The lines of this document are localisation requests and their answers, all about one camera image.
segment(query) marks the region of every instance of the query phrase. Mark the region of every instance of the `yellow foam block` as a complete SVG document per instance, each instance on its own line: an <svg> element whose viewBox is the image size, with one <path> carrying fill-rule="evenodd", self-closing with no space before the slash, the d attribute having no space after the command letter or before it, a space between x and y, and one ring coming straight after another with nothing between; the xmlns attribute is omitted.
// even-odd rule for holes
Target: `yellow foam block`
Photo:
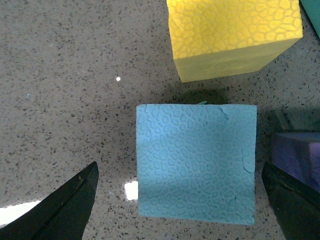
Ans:
<svg viewBox="0 0 320 240"><path fill-rule="evenodd" d="M302 38L299 0L167 0L181 81L260 70Z"/></svg>

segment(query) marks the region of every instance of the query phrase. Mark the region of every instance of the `textured block surface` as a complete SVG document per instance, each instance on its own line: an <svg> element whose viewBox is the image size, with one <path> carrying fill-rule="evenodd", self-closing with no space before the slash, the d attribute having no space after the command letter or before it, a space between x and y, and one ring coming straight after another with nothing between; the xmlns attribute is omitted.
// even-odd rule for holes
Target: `textured block surface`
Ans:
<svg viewBox="0 0 320 240"><path fill-rule="evenodd" d="M310 18L312 25L320 37L320 1L319 0L301 0L306 14Z"/></svg>
<svg viewBox="0 0 320 240"><path fill-rule="evenodd" d="M167 0L182 82L261 69L302 38L299 0Z"/></svg>
<svg viewBox="0 0 320 240"><path fill-rule="evenodd" d="M256 121L254 105L139 105L139 214L253 224Z"/></svg>
<svg viewBox="0 0 320 240"><path fill-rule="evenodd" d="M320 133L276 133L272 163L320 192Z"/></svg>

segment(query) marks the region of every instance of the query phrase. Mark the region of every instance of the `speckled countertop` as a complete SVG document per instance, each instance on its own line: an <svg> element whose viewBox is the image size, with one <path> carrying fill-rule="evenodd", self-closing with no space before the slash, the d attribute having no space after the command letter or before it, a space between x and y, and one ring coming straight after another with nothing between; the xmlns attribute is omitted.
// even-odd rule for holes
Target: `speckled countertop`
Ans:
<svg viewBox="0 0 320 240"><path fill-rule="evenodd" d="M260 175L272 132L320 130L320 40L302 15L304 38L261 71L182 84L165 0L2 0L0 208L42 200L97 161L84 240L284 240ZM126 200L136 105L203 90L258 106L254 226L143 217Z"/></svg>

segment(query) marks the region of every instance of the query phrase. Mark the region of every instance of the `blue foam block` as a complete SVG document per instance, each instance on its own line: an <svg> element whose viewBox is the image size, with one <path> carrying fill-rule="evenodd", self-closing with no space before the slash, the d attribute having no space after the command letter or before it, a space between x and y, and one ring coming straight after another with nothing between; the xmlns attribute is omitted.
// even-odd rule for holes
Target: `blue foam block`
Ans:
<svg viewBox="0 0 320 240"><path fill-rule="evenodd" d="M140 215L254 223L256 106L144 104L136 114Z"/></svg>

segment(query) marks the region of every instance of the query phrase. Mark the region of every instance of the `granite countertop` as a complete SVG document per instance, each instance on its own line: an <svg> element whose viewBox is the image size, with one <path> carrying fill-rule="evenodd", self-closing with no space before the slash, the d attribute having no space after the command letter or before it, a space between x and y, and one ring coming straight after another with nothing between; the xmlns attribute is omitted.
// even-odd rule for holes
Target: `granite countertop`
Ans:
<svg viewBox="0 0 320 240"><path fill-rule="evenodd" d="M302 17L304 37L262 70L182 84L164 0L1 1L0 208L42 200L97 161L84 240L284 240L261 171L271 133L320 131L320 40ZM254 226L143 217L126 200L136 106L204 90L258 107Z"/></svg>

